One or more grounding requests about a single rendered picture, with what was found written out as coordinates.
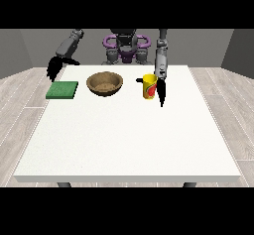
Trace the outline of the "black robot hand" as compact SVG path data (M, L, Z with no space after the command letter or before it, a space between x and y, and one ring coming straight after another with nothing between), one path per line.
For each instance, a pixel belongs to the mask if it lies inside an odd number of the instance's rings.
M143 84L143 77L137 78L136 81L141 82ZM156 88L155 94L158 94L160 104L164 105L165 98L166 98L166 83L160 78L158 78L157 80L157 88Z
M49 65L47 68L47 77L50 79L51 82L54 82L58 73L63 68L63 64L73 64L73 65L79 65L79 62L74 59L68 59L68 58L60 58L60 57L53 57L49 61Z

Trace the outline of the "yellow cup with melon print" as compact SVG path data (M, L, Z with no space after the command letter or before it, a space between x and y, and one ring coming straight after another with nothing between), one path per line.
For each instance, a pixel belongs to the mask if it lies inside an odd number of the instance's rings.
M145 99L153 99L157 88L158 78L152 74L143 75L143 97Z

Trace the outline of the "brown wooden bowl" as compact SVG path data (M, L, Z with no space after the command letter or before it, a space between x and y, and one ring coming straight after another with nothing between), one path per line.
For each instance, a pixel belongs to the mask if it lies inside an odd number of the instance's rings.
M115 72L103 71L91 75L86 85L88 89L98 96L111 96L123 85L123 78Z

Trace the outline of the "green square pad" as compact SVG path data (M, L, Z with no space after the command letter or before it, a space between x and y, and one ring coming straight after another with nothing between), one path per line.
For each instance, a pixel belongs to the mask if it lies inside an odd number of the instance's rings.
M77 81L54 81L46 94L46 98L73 99L77 86Z

